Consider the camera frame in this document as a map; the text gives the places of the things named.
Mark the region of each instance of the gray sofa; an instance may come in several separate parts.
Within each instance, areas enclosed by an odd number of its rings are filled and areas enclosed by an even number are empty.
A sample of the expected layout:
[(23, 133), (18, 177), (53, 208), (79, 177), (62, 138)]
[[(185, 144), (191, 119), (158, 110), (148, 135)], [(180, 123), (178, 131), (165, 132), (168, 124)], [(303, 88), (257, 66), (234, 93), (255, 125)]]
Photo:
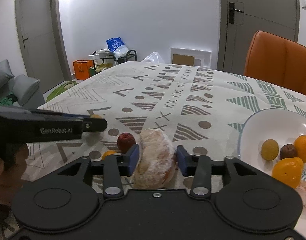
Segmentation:
[(0, 62), (0, 100), (13, 92), (18, 102), (14, 106), (36, 109), (45, 103), (39, 89), (39, 80), (19, 75), (14, 78), (8, 60)]

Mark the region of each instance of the person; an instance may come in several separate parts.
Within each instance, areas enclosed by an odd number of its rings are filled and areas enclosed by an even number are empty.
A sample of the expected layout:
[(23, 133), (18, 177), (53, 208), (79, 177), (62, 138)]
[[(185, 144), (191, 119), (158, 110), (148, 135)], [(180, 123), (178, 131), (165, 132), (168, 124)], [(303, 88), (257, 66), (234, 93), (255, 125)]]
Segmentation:
[(21, 177), (27, 167), (26, 158), (28, 155), (27, 145), (20, 146), (16, 152), (15, 164), (8, 170), (4, 169), (4, 162), (0, 158), (0, 204), (11, 206), (14, 195), (24, 184), (25, 181)]

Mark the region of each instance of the brown cardboard piece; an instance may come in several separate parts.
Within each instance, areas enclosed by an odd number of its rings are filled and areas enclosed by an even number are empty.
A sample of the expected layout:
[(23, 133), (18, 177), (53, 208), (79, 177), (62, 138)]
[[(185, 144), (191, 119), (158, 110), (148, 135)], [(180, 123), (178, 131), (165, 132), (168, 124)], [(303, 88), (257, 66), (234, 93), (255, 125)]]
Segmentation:
[(194, 57), (180, 54), (173, 54), (172, 64), (194, 66)]

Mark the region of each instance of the black robotic gripper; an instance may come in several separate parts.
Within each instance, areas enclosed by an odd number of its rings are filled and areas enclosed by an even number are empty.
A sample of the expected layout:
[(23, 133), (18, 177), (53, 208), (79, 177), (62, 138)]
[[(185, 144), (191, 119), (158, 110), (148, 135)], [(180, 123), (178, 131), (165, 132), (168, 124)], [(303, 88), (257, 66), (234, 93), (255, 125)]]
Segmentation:
[[(211, 161), (178, 146), (183, 176), (194, 176), (191, 191), (129, 190), (120, 176), (131, 176), (138, 145), (125, 155), (91, 162), (81, 157), (27, 183), (12, 211), (21, 229), (11, 240), (96, 239), (304, 239), (293, 230), (302, 212), (298, 193), (232, 156)], [(103, 194), (92, 176), (103, 175)], [(211, 176), (224, 187), (211, 193)]]

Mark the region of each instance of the silver screw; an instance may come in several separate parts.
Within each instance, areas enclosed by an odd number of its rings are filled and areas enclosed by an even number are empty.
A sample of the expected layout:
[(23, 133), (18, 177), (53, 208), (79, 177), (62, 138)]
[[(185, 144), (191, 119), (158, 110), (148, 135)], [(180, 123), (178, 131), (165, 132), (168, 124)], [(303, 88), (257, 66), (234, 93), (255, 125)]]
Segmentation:
[(108, 187), (105, 190), (105, 193), (108, 195), (117, 195), (118, 193), (120, 193), (120, 188), (118, 187)]
[(206, 195), (209, 190), (206, 187), (196, 187), (193, 189), (193, 193), (196, 195)]
[(161, 196), (162, 196), (161, 193), (153, 193), (153, 197), (159, 198), (159, 197), (161, 197)]

